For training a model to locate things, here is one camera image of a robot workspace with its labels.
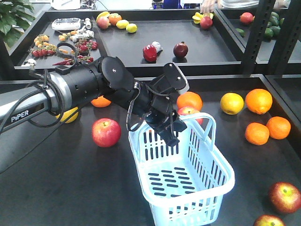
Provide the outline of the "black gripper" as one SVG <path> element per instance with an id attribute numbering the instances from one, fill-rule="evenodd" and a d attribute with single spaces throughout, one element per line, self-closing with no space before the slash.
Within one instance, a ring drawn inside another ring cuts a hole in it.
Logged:
<path id="1" fill-rule="evenodd" d="M 151 81 L 138 81 L 140 114 L 138 126 L 146 122 L 165 141 L 168 146 L 175 146 L 179 139 L 174 132 L 183 132 L 187 125 L 176 112 L 172 93 L 183 94 L 189 89 L 185 75 L 174 63 L 163 67 L 163 74 Z"/>

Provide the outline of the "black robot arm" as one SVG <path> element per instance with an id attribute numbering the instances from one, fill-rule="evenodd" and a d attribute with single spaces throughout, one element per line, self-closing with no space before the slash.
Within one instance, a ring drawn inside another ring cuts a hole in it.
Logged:
<path id="1" fill-rule="evenodd" d="M 36 75 L 27 87 L 0 96 L 0 130 L 7 131 L 33 117 L 48 112 L 62 114 L 100 96 L 137 115 L 168 146 L 179 141 L 176 132 L 186 129 L 170 94 L 185 93 L 187 79 L 178 66 L 168 63 L 163 73 L 149 82 L 138 81 L 117 57 L 101 57 L 89 64 L 58 66 Z"/>

